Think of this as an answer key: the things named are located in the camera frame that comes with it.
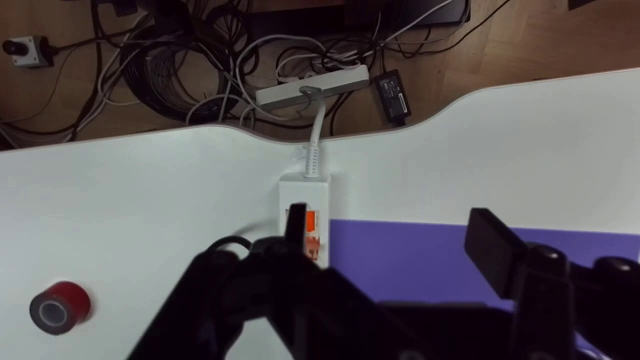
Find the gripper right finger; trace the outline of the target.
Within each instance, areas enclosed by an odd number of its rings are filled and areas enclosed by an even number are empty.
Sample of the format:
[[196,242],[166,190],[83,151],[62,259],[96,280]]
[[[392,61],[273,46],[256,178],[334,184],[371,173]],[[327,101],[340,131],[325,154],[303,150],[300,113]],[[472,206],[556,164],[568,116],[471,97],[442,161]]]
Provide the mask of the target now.
[[589,360],[576,335],[610,360],[640,360],[640,263],[618,256],[576,264],[526,243],[487,208],[473,208],[464,250],[493,291],[512,300],[511,360]]

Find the red tape roll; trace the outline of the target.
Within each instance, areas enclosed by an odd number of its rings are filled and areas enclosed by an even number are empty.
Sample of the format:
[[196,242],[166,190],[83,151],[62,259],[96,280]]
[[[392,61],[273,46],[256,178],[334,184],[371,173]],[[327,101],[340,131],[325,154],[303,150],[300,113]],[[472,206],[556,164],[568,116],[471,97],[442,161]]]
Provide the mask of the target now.
[[59,281],[39,292],[29,304],[29,316],[39,330],[52,336],[68,333],[89,318],[92,303],[78,284]]

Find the dark box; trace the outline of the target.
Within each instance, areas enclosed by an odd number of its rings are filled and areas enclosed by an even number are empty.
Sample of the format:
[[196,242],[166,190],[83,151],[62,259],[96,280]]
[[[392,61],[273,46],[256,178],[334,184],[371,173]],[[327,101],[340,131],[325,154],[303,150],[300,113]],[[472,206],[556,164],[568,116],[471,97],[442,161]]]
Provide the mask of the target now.
[[452,27],[471,19],[470,0],[452,0],[441,9],[429,10],[445,0],[340,0],[338,4],[315,6],[306,0],[302,8],[260,11],[246,20],[256,38],[267,35],[318,35],[374,30],[400,30],[414,23],[416,28]]

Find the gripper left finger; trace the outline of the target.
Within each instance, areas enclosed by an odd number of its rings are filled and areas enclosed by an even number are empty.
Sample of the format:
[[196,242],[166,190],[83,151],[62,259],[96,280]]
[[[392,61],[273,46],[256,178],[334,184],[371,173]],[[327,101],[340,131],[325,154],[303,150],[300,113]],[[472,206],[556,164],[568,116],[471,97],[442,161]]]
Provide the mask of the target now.
[[421,360],[416,335],[304,254],[306,223],[306,203],[293,203],[283,235],[256,240],[246,257],[201,251],[127,360],[226,360],[257,319],[293,360]]

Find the white power strip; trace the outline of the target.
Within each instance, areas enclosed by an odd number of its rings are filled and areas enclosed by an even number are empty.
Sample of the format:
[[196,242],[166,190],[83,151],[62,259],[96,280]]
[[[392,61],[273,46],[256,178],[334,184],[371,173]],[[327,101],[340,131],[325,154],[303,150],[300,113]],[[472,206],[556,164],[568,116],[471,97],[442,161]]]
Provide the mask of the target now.
[[342,69],[325,74],[298,79],[255,92],[255,103],[265,111],[283,109],[299,105],[307,101],[300,91],[302,87],[313,87],[321,90],[322,96],[327,98],[346,92],[359,91],[370,85],[370,69],[366,64],[357,68]]

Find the white power adapter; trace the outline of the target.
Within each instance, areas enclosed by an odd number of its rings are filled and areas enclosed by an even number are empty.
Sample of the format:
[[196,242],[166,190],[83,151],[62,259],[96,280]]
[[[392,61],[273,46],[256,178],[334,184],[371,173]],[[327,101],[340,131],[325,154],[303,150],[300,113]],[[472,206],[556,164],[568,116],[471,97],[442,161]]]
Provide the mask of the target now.
[[330,265],[330,176],[304,177],[303,173],[286,173],[281,176],[279,189],[279,230],[284,232],[290,205],[306,203],[307,211],[315,211],[320,234],[318,260],[320,268]]

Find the black power brick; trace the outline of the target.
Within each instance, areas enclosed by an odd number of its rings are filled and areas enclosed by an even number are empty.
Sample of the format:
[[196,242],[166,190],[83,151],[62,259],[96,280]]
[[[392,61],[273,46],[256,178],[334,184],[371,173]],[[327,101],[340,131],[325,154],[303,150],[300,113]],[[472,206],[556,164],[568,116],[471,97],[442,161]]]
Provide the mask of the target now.
[[397,69],[384,71],[373,78],[380,110],[389,125],[402,127],[412,115],[406,91]]

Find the purple mat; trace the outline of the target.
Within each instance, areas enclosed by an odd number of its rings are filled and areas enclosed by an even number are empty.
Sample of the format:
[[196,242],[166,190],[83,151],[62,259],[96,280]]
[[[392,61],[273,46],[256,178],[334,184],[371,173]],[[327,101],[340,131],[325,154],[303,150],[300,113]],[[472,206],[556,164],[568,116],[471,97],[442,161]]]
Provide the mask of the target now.
[[[640,259],[640,234],[514,228],[524,241],[556,248],[574,263]],[[329,262],[375,301],[484,303],[511,310],[466,255],[466,226],[333,219]]]

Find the orange rocker switch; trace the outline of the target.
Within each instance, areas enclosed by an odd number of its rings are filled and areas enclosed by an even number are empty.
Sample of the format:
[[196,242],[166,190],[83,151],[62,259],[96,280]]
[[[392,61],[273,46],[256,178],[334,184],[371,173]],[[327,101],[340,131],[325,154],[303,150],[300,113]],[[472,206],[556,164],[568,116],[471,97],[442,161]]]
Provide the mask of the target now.
[[304,251],[308,258],[317,261],[320,255],[320,227],[318,226],[318,215],[315,210],[307,210],[305,214],[305,242]]

